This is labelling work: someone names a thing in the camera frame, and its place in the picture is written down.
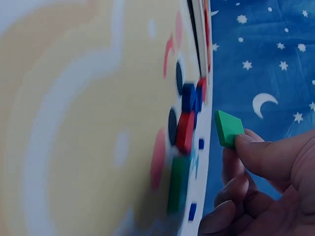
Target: blue bedsheet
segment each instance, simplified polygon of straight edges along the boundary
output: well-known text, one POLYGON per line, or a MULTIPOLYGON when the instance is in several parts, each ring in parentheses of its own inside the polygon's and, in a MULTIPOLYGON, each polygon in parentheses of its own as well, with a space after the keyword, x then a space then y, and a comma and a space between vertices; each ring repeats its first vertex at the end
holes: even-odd
MULTIPOLYGON (((213 111, 242 119, 275 141, 313 128, 315 121, 315 1, 213 0, 213 111)), ((222 148, 212 122, 204 214, 222 188, 222 148)), ((259 177, 259 189, 280 195, 259 177)))

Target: green square piece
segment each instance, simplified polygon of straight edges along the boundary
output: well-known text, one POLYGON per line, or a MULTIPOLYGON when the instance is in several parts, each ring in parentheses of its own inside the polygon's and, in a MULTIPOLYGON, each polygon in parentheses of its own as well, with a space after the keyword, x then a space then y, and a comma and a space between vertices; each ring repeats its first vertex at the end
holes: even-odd
POLYGON ((220 145, 226 148, 235 149, 235 138, 244 134, 241 119, 223 111, 215 111, 215 122, 217 126, 220 145))

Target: pink circle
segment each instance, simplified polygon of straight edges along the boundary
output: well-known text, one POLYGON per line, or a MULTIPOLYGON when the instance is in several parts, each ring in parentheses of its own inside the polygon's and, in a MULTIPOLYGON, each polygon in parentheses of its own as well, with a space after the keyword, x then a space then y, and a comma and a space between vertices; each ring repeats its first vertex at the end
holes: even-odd
POLYGON ((165 163, 165 131, 160 129, 154 143, 153 156, 151 162, 150 178, 151 188, 158 189, 162 178, 165 163))
POLYGON ((176 15, 176 46, 179 49, 182 45, 182 31, 183 31, 183 22, 181 13, 178 11, 176 15))

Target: dark blue circle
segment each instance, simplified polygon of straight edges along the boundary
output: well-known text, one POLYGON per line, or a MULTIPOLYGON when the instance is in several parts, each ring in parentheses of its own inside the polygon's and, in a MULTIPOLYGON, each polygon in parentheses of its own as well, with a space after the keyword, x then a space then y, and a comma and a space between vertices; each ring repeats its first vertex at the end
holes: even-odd
POLYGON ((174 108, 172 107, 168 114, 168 138, 172 146, 175 145, 177 131, 177 119, 174 108))
POLYGON ((182 67, 179 61, 176 63, 176 85, 177 91, 180 96, 183 94, 183 73, 182 67))

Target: green rectangle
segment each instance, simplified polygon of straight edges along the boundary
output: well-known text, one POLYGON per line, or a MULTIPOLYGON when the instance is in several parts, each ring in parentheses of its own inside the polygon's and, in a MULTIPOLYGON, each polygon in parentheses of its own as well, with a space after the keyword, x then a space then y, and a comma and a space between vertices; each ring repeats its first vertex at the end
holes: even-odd
POLYGON ((176 157, 172 162, 172 173, 168 194, 167 213, 178 213, 185 209, 190 159, 176 157))

